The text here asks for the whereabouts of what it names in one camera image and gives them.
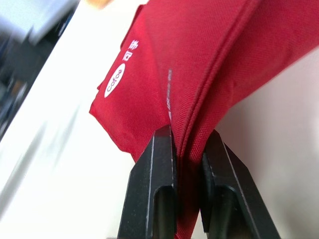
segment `white table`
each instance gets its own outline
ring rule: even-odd
[[[137,6],[144,1],[114,0],[100,11],[85,2],[79,4],[0,143],[0,238],[105,239],[117,235],[133,160],[118,150],[88,111],[96,87],[120,50]],[[293,97],[300,84],[312,84],[313,89],[319,89],[317,63],[319,51],[280,75],[281,80],[273,81],[234,107],[218,127],[226,143],[251,170],[285,238],[291,238],[295,231],[309,238],[319,235],[314,223],[319,218],[318,207],[314,208],[319,194],[312,192],[318,186],[313,179],[319,171],[319,150],[315,151],[319,134],[314,133],[313,139],[305,136],[303,132],[308,126],[301,125],[303,115],[292,121],[290,116],[294,114],[289,106],[293,102],[298,111],[307,105],[307,100]],[[310,80],[303,79],[298,85],[302,70]],[[295,83],[288,91],[287,78],[293,78]],[[319,103],[318,94],[306,94],[313,107],[305,112],[313,112],[312,127],[318,129],[319,120],[315,119],[319,118],[313,110]],[[290,102],[283,100],[282,95],[288,95]],[[267,120],[260,110],[270,115]],[[246,125],[238,124],[241,118]],[[283,125],[288,125],[286,131],[294,129],[288,135],[294,137],[293,149],[285,144],[289,139],[276,131]],[[243,134],[250,141],[243,142]],[[304,149],[306,143],[312,143],[311,157],[305,153],[309,149]],[[297,159],[307,158],[299,174],[296,169],[301,163],[291,159],[294,155]],[[303,188],[303,183],[311,179],[310,186]],[[286,212],[281,210],[289,209],[289,204],[294,213],[302,212],[295,220],[301,224],[304,221],[309,233],[297,227],[293,231],[284,217]],[[193,238],[205,238],[200,223]]]

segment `red fabric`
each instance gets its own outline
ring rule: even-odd
[[[177,238],[190,238],[197,219],[198,166],[210,133],[230,107],[319,44],[318,12],[319,0],[150,0],[139,8],[90,113],[135,161],[154,131],[171,124]]]

